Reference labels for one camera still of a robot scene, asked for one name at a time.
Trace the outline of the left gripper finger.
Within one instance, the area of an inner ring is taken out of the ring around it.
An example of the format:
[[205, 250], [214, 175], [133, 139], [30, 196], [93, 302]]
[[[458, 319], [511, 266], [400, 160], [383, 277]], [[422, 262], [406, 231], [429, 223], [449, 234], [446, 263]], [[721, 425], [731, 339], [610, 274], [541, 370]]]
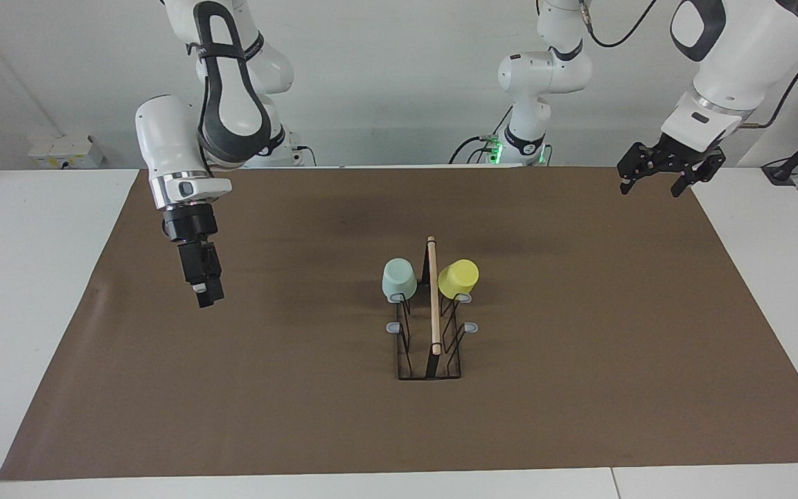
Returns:
[[621, 178], [621, 194], [627, 195], [637, 181], [657, 173], [652, 161], [652, 149], [641, 142], [634, 143], [617, 162], [617, 172]]
[[725, 164], [726, 158], [725, 154], [710, 154], [696, 160], [681, 160], [680, 175], [671, 186], [671, 195], [679, 197], [692, 184], [712, 180], [719, 168]]

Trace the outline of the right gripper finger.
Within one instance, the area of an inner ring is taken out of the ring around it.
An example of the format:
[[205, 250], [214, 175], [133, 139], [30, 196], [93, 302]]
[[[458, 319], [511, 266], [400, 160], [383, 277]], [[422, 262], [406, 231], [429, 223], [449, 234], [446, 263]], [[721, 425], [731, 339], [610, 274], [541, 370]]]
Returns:
[[222, 274], [216, 253], [181, 253], [181, 268], [186, 281], [219, 280]]
[[199, 308], [212, 306], [215, 302], [224, 299], [224, 288], [219, 276], [212, 276], [206, 281], [195, 284], [195, 294]]

